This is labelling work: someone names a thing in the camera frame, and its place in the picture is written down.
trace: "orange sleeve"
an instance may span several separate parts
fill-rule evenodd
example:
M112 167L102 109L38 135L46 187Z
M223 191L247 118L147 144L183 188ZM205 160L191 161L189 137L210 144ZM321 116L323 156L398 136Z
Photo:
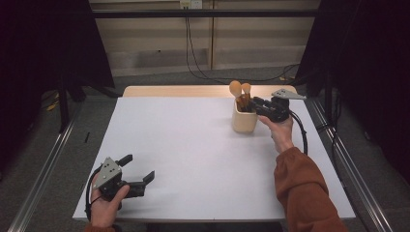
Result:
M109 227L109 228L94 227L93 225L91 225L91 223L87 223L87 226L85 226L84 232L115 232L115 229L112 227Z
M329 198L322 173L298 148L277 157L275 185L290 232L347 231Z

